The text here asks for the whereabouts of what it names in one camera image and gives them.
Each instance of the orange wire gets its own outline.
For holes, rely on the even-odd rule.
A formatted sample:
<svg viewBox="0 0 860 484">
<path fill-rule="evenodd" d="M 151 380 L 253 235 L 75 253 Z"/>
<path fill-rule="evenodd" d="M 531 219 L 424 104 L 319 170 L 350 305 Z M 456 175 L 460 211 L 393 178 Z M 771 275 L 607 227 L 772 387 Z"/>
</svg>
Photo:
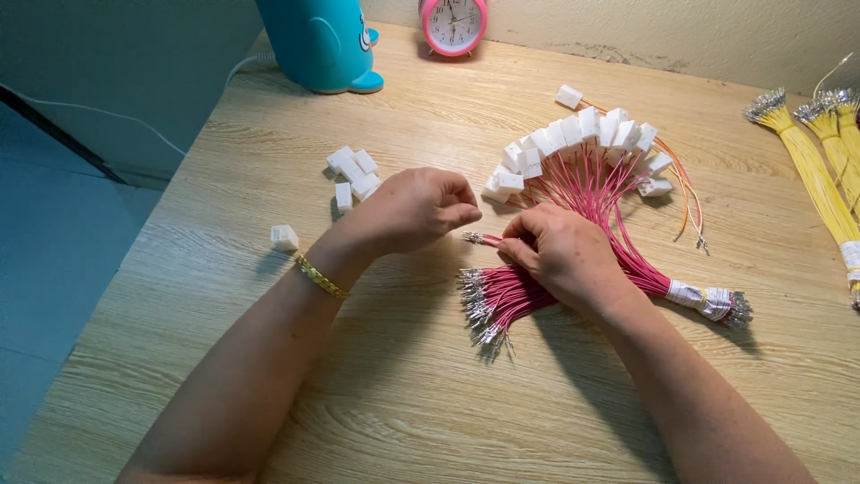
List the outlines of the orange wire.
<svg viewBox="0 0 860 484">
<path fill-rule="evenodd" d="M 591 106 L 591 107 L 596 108 L 603 115 L 606 114 L 606 109 L 601 107 L 599 104 L 588 101 L 585 98 L 582 99 L 582 103 L 586 104 L 587 106 Z M 690 197 L 689 197 L 689 194 L 687 193 L 687 189 L 689 188 L 690 192 L 693 194 L 693 199 L 696 201 L 697 220 L 693 221 L 693 226 L 696 228 L 696 232 L 698 233 L 699 238 L 703 241 L 703 237 L 702 237 L 702 205 L 699 203 L 698 195 L 696 194 L 696 191 L 693 189 L 693 185 L 692 185 L 692 181 L 690 180 L 690 176 L 687 175 L 687 170 L 684 169 L 684 165 L 681 164 L 681 160 L 680 160 L 680 158 L 678 158 L 678 155 L 676 155 L 675 152 L 672 151 L 672 148 L 670 148 L 666 144 L 666 142 L 661 140 L 660 137 L 658 136 L 658 137 L 654 138 L 654 143 L 665 154 L 669 155 L 669 157 L 672 158 L 672 163 L 677 167 L 677 171 L 672 170 L 672 169 L 670 169 L 670 171 L 672 172 L 672 174 L 674 176 L 676 176 L 678 178 L 678 181 L 681 183 L 681 192 L 684 194 L 684 207 L 685 207 L 684 219 L 681 221 L 681 228 L 678 230 L 678 234 L 675 235 L 674 239 L 678 240 L 678 238 L 681 236 L 681 234 L 684 233 L 684 229 L 687 227 L 688 217 L 691 215 Z"/>
</svg>

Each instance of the clock face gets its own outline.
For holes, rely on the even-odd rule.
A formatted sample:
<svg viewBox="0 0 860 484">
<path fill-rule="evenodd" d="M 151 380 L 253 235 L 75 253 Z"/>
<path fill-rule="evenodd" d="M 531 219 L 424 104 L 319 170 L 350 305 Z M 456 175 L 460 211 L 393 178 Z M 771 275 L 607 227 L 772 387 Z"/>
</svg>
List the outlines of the clock face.
<svg viewBox="0 0 860 484">
<path fill-rule="evenodd" d="M 427 32 L 436 50 L 456 52 L 475 42 L 482 22 L 475 0 L 439 0 L 430 10 Z"/>
</svg>

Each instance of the hand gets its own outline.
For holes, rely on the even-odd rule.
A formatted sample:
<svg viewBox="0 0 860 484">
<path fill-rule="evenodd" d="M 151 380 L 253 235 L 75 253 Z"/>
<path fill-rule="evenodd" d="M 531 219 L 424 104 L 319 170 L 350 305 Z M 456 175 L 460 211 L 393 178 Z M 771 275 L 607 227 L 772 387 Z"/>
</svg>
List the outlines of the hand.
<svg viewBox="0 0 860 484">
<path fill-rule="evenodd" d="M 557 300 L 580 310 L 603 312 L 639 290 L 621 271 L 603 229 L 557 205 L 541 203 L 518 215 L 498 249 Z"/>
<path fill-rule="evenodd" d="M 408 252 L 482 217 L 466 179 L 453 171 L 418 168 L 385 180 L 332 230 L 368 248 L 374 258 Z"/>
</svg>

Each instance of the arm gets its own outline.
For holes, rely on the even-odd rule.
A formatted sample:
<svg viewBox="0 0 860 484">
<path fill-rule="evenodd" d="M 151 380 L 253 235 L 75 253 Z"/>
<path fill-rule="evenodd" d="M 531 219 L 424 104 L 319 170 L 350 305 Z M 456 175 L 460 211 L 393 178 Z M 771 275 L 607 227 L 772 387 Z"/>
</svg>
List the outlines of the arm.
<svg viewBox="0 0 860 484">
<path fill-rule="evenodd" d="M 597 324 L 621 357 L 684 482 L 814 482 L 764 419 L 633 285 L 603 230 L 539 205 L 499 250 Z"/>
<path fill-rule="evenodd" d="M 465 178 L 408 170 L 338 220 L 305 257 L 349 290 L 378 257 L 477 221 Z M 289 269 L 182 383 L 117 482 L 251 482 L 343 300 Z"/>
</svg>

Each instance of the woman's right hand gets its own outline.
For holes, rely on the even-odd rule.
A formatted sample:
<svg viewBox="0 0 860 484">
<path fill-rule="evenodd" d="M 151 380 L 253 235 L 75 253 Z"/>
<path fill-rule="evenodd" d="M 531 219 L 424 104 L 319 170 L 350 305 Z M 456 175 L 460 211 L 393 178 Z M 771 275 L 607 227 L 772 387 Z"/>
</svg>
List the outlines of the woman's right hand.
<svg viewBox="0 0 860 484">
<path fill-rule="evenodd" d="M 557 300 L 581 311 L 603 313 L 639 291 L 618 266 L 603 229 L 551 203 L 513 219 L 498 249 Z"/>
</svg>

